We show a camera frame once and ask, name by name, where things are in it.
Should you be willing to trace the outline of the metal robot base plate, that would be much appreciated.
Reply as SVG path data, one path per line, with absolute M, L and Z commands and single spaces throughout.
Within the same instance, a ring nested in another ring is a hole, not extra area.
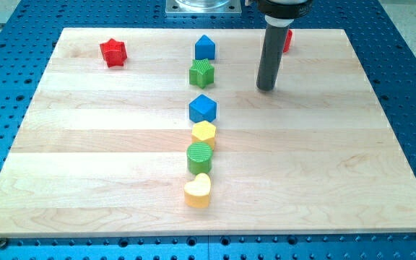
M 165 13 L 173 16 L 197 14 L 241 14 L 240 0 L 166 0 Z

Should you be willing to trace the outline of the black robot arm flange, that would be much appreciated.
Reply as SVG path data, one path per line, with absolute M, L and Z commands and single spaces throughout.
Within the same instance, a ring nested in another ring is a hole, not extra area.
M 297 4 L 281 4 L 276 1 L 258 0 L 258 10 L 273 18 L 292 20 L 306 16 L 312 9 L 313 0 L 305 0 Z

